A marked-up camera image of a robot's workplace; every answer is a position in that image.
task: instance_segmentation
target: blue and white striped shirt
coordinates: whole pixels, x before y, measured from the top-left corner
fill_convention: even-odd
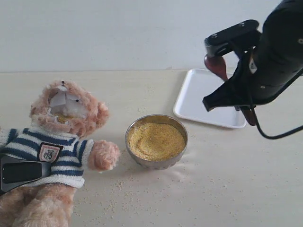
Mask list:
[[[0,152],[28,161],[49,161],[51,175],[24,186],[45,183],[63,183],[75,188],[84,184],[84,166],[87,166],[93,140],[79,140],[69,133],[55,134],[41,128],[0,129]]]

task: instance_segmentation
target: table surface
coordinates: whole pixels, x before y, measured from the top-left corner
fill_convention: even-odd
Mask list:
[[[224,129],[181,120],[189,133],[183,158],[147,171],[125,150],[125,131],[147,114],[174,116],[186,70],[2,73],[0,126],[27,127],[31,102],[53,79],[72,79],[105,101],[108,123],[90,138],[116,143],[118,166],[85,172],[75,196],[73,227],[302,226],[302,133],[266,140],[256,127]],[[276,101],[256,109],[268,134],[302,124],[296,101],[302,79]]]

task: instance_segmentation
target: plastic tray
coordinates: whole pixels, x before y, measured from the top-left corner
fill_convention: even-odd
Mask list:
[[[206,111],[202,103],[203,97],[214,92],[222,84],[223,80],[210,71],[189,70],[177,97],[174,114],[179,118],[226,128],[245,127],[247,122],[243,113],[236,111],[234,107],[218,107],[210,112]]]

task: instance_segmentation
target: stainless steel bowl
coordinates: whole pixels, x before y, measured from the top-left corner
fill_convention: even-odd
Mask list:
[[[164,161],[149,161],[143,158],[138,157],[135,155],[129,147],[129,139],[134,130],[138,127],[140,127],[143,124],[146,123],[160,123],[160,124],[170,124],[174,126],[183,136],[184,141],[185,141],[185,147],[181,153],[179,153],[177,156],[174,156],[173,158],[164,160]],[[130,156],[135,160],[136,163],[139,165],[148,168],[148,169],[154,169],[154,170],[160,170],[160,169],[167,169],[173,165],[175,165],[183,156],[187,149],[187,141],[188,141],[188,135],[187,135],[187,130],[184,127],[182,123],[180,123],[178,120],[166,116],[166,115],[160,115],[160,114],[153,114],[153,115],[147,115],[144,117],[141,117],[134,121],[127,129],[126,134],[125,134],[125,142],[126,142],[126,149]]]

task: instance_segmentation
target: teddy bear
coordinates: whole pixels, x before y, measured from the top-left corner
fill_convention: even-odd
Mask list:
[[[29,117],[28,128],[0,128],[0,152],[50,162],[51,174],[0,196],[0,227],[68,227],[84,170],[111,170],[120,156],[113,142],[85,139],[107,122],[108,108],[75,82],[56,80]]]

